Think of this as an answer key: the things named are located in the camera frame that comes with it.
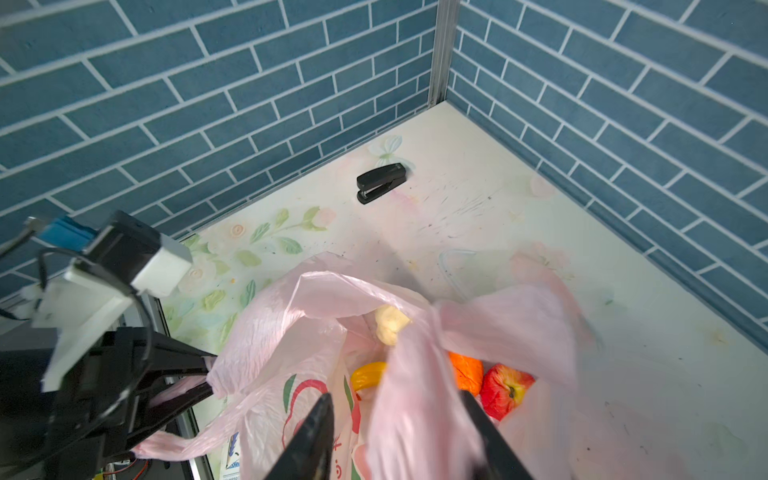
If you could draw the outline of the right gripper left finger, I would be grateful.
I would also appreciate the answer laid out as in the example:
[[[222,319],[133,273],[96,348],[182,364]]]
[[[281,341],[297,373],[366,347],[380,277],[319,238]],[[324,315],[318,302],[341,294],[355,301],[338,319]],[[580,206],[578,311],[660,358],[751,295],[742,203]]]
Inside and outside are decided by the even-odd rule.
[[[265,480],[328,480],[334,445],[334,409],[322,394]]]

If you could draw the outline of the pink plastic bag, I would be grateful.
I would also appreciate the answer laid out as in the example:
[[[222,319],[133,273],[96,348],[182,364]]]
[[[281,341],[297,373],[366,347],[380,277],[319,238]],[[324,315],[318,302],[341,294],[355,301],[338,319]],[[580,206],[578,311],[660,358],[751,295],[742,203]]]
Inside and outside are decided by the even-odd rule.
[[[240,473],[262,479],[319,397],[335,408],[335,477],[465,479],[484,459],[449,352],[500,363],[536,382],[498,423],[536,479],[567,479],[578,396],[577,351],[591,339],[562,280],[524,254],[510,287],[466,303],[358,276],[346,259],[312,257],[262,290],[235,319],[206,382],[224,410],[196,437],[157,432],[134,448],[142,459],[183,461],[241,445]],[[395,346],[376,335],[374,311],[411,319]],[[386,362],[377,387],[355,392],[359,367]]]

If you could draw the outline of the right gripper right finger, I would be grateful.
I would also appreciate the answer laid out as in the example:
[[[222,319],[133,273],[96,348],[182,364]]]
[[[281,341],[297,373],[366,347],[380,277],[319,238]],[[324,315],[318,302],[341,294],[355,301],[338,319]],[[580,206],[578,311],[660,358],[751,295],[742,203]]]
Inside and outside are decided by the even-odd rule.
[[[474,480],[532,480],[533,477],[507,445],[476,399],[461,390],[460,396],[477,429],[484,448],[484,459],[473,467]]]

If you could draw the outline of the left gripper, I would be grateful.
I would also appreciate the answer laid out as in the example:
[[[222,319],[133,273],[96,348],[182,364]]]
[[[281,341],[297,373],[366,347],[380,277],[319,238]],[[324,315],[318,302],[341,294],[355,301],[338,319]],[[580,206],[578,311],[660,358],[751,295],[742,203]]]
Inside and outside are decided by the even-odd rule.
[[[52,354],[42,345],[23,350],[17,341],[1,352],[3,473],[69,455],[82,456],[89,475],[213,393],[203,380],[168,400],[145,403],[140,385],[205,376],[215,356],[165,335],[151,338],[138,327],[105,333],[61,384],[46,392],[42,377]]]

